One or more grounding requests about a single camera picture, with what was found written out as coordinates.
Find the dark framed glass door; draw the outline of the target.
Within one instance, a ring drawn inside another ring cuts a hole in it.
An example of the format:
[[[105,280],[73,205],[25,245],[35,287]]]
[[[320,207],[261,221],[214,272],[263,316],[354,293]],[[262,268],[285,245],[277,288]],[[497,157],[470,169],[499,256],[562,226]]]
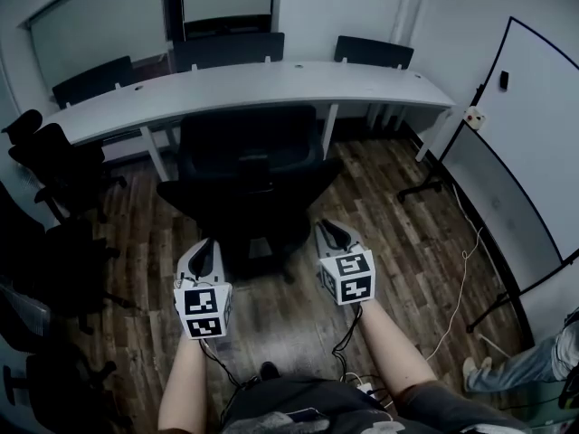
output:
[[[274,0],[162,1],[166,38],[170,42],[271,30]]]

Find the white power adapter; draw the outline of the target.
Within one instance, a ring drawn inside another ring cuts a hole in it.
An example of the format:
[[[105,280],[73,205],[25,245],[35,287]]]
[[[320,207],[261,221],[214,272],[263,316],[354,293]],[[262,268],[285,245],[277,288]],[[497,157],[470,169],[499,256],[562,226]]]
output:
[[[346,372],[342,381],[353,384],[359,391],[373,398],[376,398],[376,394],[379,389],[371,383],[372,376],[359,376],[356,373]]]

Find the person's right forearm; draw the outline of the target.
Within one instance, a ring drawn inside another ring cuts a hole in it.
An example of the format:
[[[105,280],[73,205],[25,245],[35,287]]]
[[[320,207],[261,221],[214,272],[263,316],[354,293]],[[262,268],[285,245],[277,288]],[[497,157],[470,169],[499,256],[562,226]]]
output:
[[[361,333],[394,405],[412,388],[438,381],[425,358],[375,299],[360,306]]]

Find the black mesh office chair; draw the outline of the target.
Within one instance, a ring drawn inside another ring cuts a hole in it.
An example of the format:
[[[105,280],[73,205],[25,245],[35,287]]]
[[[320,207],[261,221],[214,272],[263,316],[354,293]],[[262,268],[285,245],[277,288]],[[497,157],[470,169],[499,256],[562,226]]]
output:
[[[187,116],[176,161],[177,179],[157,194],[219,243],[234,278],[283,270],[308,239],[309,206],[344,168],[324,156],[310,105]]]

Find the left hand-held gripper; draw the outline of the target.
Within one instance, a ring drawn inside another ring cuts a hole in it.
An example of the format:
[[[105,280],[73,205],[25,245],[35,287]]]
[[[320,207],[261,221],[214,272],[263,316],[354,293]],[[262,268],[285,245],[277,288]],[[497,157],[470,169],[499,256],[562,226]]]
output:
[[[227,335],[233,285],[226,280],[218,241],[197,242],[177,262],[174,304],[188,339]]]

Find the black desk partition panel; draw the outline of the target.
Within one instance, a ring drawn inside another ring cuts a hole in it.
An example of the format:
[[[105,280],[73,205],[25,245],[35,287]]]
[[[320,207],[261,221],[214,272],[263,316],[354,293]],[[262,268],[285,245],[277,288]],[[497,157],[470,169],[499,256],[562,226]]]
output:
[[[61,82],[52,93],[59,108],[66,109],[135,81],[131,59],[123,56]]]
[[[414,49],[399,44],[340,35],[334,61],[406,70]]]
[[[174,45],[177,72],[282,61],[285,33],[238,33],[179,42]]]

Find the black swivel chair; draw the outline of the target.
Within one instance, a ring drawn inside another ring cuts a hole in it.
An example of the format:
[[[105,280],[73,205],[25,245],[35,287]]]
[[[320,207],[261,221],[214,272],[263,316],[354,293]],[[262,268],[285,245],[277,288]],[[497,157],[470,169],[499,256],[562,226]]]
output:
[[[91,209],[96,211],[98,222],[108,221],[101,194],[115,184],[124,188],[127,181],[112,175],[105,166],[100,140],[75,146],[59,124],[44,125],[36,109],[25,111],[0,131],[12,144],[9,156],[43,185],[34,201],[46,203],[58,222],[75,220]]]
[[[106,299],[123,308],[136,306],[105,286],[106,265],[119,255],[104,238],[93,237],[85,220],[45,230],[0,183],[0,278],[55,314],[78,318],[88,335],[87,315],[99,312]]]
[[[25,391],[35,419],[53,434],[115,434],[115,426],[133,425],[105,394],[104,382],[116,370],[113,361],[92,369],[74,344],[46,344],[25,358],[23,376],[0,366],[0,382],[12,405],[16,392]]]

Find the person's left forearm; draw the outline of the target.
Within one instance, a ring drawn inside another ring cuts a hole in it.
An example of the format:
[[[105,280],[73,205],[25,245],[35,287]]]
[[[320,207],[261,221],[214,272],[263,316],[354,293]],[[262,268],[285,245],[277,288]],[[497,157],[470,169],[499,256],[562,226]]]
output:
[[[182,335],[160,403],[159,434],[205,434],[206,357],[199,341]]]

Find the long white desk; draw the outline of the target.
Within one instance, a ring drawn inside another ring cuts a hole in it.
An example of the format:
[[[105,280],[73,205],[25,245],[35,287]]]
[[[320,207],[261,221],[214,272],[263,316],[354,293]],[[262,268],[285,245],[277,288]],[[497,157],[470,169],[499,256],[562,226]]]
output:
[[[325,102],[330,109],[322,146],[328,147],[340,104],[433,107],[440,110],[417,155],[421,160],[439,135],[454,101],[421,73],[335,61],[269,61],[192,69],[145,80],[61,110],[57,123],[73,144],[138,129],[162,181],[165,165],[150,130],[167,119],[214,109],[260,104]]]

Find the white wall pipe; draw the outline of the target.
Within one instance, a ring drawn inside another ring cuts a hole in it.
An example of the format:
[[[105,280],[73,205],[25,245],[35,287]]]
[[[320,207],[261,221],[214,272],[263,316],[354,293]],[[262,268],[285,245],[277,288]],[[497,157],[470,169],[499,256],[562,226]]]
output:
[[[415,7],[419,3],[420,0],[399,0],[390,36],[391,43],[401,45],[408,43]]]

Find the frosted glass window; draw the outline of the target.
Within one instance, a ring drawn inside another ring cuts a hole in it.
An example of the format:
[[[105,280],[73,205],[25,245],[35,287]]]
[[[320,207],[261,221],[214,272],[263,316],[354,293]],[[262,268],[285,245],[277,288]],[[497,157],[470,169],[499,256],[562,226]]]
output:
[[[166,51],[162,0],[61,0],[29,21],[47,88],[103,63]]]

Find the whiteboard on rolling stand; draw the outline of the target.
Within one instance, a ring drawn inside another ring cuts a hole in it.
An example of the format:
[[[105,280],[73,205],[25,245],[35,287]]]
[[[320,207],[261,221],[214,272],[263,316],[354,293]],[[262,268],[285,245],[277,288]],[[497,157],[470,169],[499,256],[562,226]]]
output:
[[[483,126],[462,119],[425,180],[398,197],[453,183],[504,285],[494,307],[514,307],[539,340],[579,306],[579,62],[510,18],[471,106]]]

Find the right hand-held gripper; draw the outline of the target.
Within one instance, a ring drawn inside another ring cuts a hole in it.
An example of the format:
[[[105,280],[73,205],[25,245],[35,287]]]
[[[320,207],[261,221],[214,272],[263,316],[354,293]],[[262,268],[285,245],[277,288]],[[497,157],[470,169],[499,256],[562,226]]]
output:
[[[329,219],[315,224],[318,280],[338,306],[375,297],[374,256],[358,231]]]

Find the white box with red button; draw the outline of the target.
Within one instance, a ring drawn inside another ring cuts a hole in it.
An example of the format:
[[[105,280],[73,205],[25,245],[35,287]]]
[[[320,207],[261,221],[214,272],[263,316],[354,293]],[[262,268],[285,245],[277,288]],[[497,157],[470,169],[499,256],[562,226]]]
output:
[[[479,130],[483,126],[486,117],[476,106],[469,106],[465,111],[463,120],[471,129]]]

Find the person's dark shirt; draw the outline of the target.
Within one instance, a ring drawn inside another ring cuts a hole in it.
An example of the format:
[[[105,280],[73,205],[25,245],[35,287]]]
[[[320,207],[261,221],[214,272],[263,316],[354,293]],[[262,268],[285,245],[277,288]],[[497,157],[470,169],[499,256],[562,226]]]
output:
[[[220,434],[526,434],[519,420],[439,382],[404,390],[395,414],[338,381],[280,377],[235,396]]]

